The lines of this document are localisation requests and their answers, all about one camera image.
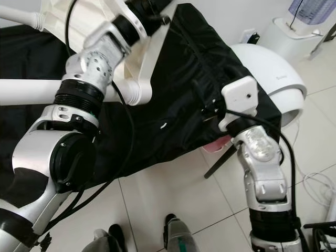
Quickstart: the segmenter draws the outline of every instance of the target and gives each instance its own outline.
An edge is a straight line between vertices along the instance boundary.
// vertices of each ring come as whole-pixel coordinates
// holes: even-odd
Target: white tile floor
[[[309,95],[295,154],[305,173],[322,172],[336,180],[336,41],[322,47],[313,61],[303,61],[296,68]],[[297,129],[293,124],[284,130],[291,142]],[[114,181],[93,203],[51,230],[53,243],[48,251],[81,251],[91,242],[95,228],[119,223],[129,252],[157,252],[163,249],[163,220],[168,213],[188,224],[201,252],[250,251],[243,169],[237,158],[232,157],[208,180],[203,178],[220,155],[195,150]],[[289,178],[288,159],[283,169]],[[302,222],[323,221],[327,209],[308,196],[299,173],[297,182]],[[312,181],[312,186],[318,189],[320,184]]]

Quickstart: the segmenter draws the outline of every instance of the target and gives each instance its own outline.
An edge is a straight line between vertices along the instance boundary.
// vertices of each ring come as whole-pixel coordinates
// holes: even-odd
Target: white tube
[[[0,79],[0,106],[53,103],[60,80],[11,80]],[[134,96],[139,93],[132,81],[116,82],[125,102],[134,104]],[[112,86],[108,86],[105,102],[119,101]]]
[[[24,12],[22,10],[0,5],[0,18],[29,25],[39,31],[43,30],[44,16],[36,12]]]

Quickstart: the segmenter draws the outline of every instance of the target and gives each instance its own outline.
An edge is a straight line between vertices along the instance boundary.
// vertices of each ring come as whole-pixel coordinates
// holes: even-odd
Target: pink object
[[[223,148],[228,142],[230,142],[230,140],[231,140],[231,136],[226,135],[226,136],[224,136],[224,137],[222,137],[222,138],[217,139],[215,142],[212,142],[212,143],[209,143],[209,144],[203,146],[203,149],[204,149],[206,152],[214,153],[214,152],[217,152],[217,151],[222,150],[222,148]]]

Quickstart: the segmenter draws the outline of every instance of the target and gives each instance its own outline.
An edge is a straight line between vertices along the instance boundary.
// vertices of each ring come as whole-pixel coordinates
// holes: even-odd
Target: white wall
[[[262,34],[274,17],[285,14],[292,0],[176,0],[178,3],[190,2],[198,8],[229,45],[239,42],[243,30],[255,28]],[[39,11],[41,0],[0,0],[6,5],[26,11]],[[336,23],[330,20],[323,30],[329,30]],[[0,19],[0,27],[13,25]]]

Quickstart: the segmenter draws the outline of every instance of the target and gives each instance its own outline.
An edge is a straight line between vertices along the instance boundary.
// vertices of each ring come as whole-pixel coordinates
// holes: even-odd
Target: shoe
[[[163,245],[166,250],[168,248],[168,223],[174,218],[176,218],[175,214],[168,214],[164,220]]]
[[[127,252],[125,246],[125,237],[121,227],[118,224],[113,224],[112,226],[110,226],[109,235],[113,236],[117,240],[122,252]]]

